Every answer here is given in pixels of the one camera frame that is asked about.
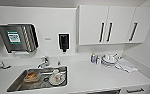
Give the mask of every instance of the faucet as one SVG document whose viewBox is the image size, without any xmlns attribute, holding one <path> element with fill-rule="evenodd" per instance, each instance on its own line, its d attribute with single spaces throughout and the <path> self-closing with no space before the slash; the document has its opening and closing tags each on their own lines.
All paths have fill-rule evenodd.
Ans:
<svg viewBox="0 0 150 94">
<path fill-rule="evenodd" d="M 40 65 L 38 65 L 38 68 L 45 68 L 46 66 L 49 66 L 49 61 L 48 61 L 48 58 L 47 58 L 47 56 L 45 56 L 45 57 L 42 57 L 41 59 L 43 59 L 44 60 L 44 63 L 42 63 L 42 64 L 40 64 Z"/>
</svg>

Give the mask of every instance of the white countertop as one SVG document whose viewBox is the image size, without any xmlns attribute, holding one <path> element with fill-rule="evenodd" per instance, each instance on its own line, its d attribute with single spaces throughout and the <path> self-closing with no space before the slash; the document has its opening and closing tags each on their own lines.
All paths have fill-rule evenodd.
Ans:
<svg viewBox="0 0 150 94">
<path fill-rule="evenodd" d="M 95 65 L 90 62 L 66 62 L 68 83 L 66 86 L 16 91 L 15 94 L 67 94 L 91 91 L 120 89 L 122 87 L 150 85 L 150 79 L 139 71 L 125 71 Z M 0 94 L 10 94 L 6 90 L 25 69 L 36 68 L 37 65 L 13 66 L 0 70 Z"/>
</svg>

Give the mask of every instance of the sink basin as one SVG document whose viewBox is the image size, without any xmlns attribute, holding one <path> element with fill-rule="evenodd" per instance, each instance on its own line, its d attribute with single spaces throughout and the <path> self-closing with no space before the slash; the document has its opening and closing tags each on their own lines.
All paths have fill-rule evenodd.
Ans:
<svg viewBox="0 0 150 94">
<path fill-rule="evenodd" d="M 59 85 L 52 85 L 49 82 L 50 76 L 53 74 L 53 70 L 58 69 L 60 73 L 65 75 L 65 80 Z M 37 82 L 25 82 L 24 78 L 30 72 L 40 73 L 41 77 Z M 7 92 L 33 90 L 41 88 L 61 87 L 67 85 L 67 67 L 58 68 L 44 68 L 44 69 L 28 69 L 24 70 L 21 75 L 13 82 L 13 84 L 7 89 Z"/>
</svg>

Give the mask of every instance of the stainless steel dispenser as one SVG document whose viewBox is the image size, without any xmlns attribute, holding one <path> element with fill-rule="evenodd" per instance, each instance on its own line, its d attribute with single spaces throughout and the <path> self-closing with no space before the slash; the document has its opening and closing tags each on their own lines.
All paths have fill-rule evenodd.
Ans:
<svg viewBox="0 0 150 94">
<path fill-rule="evenodd" d="M 7 52 L 33 52 L 38 47 L 35 28 L 32 24 L 0 25 L 0 34 Z"/>
</svg>

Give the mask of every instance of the black soap dispenser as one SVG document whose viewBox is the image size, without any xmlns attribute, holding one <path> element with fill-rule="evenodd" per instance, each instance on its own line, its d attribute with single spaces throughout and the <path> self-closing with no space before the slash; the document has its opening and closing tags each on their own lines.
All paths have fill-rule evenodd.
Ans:
<svg viewBox="0 0 150 94">
<path fill-rule="evenodd" d="M 63 50 L 63 53 L 69 49 L 69 34 L 59 34 L 59 45 L 60 49 Z"/>
</svg>

